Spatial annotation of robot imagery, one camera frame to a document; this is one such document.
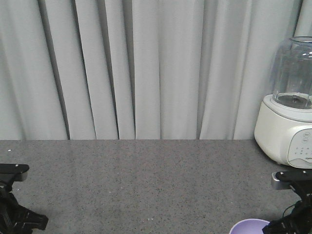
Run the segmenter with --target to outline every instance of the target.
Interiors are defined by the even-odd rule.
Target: curtain fold
[[[253,2],[234,139],[254,136],[260,103],[265,94],[272,93],[268,87],[275,53],[279,43],[294,34],[300,3],[298,0]]]
[[[308,0],[0,1],[0,139],[250,139]]]
[[[0,2],[1,139],[66,139],[36,1]]]
[[[96,138],[118,139],[97,2],[77,0],[76,9]]]

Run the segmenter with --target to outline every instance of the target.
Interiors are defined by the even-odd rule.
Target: table
[[[3,140],[0,158],[30,166],[13,193],[49,217],[34,234],[227,234],[299,200],[254,140]]]

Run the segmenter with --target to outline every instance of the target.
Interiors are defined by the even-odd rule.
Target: purple bowl
[[[262,229],[269,224],[269,221],[249,218],[236,223],[229,234],[263,234]]]

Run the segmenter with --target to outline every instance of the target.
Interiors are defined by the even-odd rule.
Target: glass jar
[[[297,109],[312,109],[312,37],[283,41],[272,70],[273,98]]]

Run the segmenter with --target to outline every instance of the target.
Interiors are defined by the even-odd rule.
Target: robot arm
[[[26,180],[28,170],[25,164],[0,164],[0,234],[31,234],[34,228],[46,228],[48,218],[19,205],[11,193],[12,184]]]
[[[292,189],[301,198],[291,214],[270,222],[262,229],[264,234],[312,233],[312,172],[293,171],[272,174],[272,186],[277,190]]]

